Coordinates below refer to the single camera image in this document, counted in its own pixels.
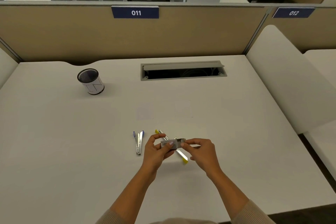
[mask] blue number sign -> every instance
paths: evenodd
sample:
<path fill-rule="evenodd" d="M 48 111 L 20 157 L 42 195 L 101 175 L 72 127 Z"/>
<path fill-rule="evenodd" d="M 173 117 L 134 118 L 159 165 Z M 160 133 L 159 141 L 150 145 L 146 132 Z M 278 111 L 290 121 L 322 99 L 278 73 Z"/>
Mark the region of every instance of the blue number sign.
<path fill-rule="evenodd" d="M 314 7 L 279 7 L 273 18 L 308 18 L 314 10 Z"/>
<path fill-rule="evenodd" d="M 115 19 L 158 19 L 158 6 L 111 6 Z"/>

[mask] mesh pen cup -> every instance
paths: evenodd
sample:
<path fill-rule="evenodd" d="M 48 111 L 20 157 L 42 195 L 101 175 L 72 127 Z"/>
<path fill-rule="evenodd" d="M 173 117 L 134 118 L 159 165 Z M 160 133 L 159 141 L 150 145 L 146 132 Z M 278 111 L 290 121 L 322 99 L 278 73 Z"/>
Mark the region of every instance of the mesh pen cup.
<path fill-rule="evenodd" d="M 93 68 L 80 71 L 77 75 L 77 79 L 91 95 L 98 95 L 99 93 L 102 93 L 105 88 L 103 82 L 99 78 L 98 71 Z"/>

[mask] sleeve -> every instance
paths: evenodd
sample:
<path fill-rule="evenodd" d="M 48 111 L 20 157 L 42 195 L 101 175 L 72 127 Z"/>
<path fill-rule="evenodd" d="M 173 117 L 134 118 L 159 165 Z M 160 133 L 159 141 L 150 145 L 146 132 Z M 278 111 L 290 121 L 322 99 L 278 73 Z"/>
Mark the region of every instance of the sleeve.
<path fill-rule="evenodd" d="M 244 206 L 238 215 L 231 221 L 232 224 L 275 224 L 251 200 Z"/>
<path fill-rule="evenodd" d="M 96 224 L 125 224 L 125 222 L 117 213 L 108 209 L 103 216 L 97 220 Z"/>

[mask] forearm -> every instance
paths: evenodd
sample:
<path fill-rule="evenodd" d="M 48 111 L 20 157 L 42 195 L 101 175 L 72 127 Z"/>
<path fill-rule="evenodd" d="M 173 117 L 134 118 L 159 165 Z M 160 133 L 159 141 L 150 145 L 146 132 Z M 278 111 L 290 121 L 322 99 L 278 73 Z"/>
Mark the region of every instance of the forearm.
<path fill-rule="evenodd" d="M 151 183 L 151 173 L 140 168 L 110 207 L 110 210 L 117 213 L 127 224 L 134 224 Z"/>
<path fill-rule="evenodd" d="M 216 186 L 231 220 L 248 203 L 246 195 L 221 170 L 207 174 Z"/>

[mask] black cup rim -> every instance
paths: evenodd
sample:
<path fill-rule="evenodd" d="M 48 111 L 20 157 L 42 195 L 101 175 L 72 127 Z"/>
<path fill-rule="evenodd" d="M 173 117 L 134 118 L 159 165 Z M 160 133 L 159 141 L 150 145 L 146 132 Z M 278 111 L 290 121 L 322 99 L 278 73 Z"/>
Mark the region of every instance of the black cup rim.
<path fill-rule="evenodd" d="M 96 69 L 94 69 L 94 68 L 86 68 L 86 69 L 83 69 L 82 71 L 80 71 L 78 74 L 77 74 L 77 80 L 79 81 L 79 82 L 81 82 L 81 83 L 90 83 L 90 82 L 83 82 L 83 81 L 81 81 L 80 79 L 79 79 L 79 75 L 82 73 L 82 72 L 84 72 L 85 70 L 95 70 L 96 72 L 97 72 L 97 77 L 96 78 L 94 78 L 92 81 L 90 81 L 90 82 L 93 82 L 93 81 L 95 81 L 97 78 L 98 78 L 98 76 L 99 76 L 99 72 L 96 70 Z"/>

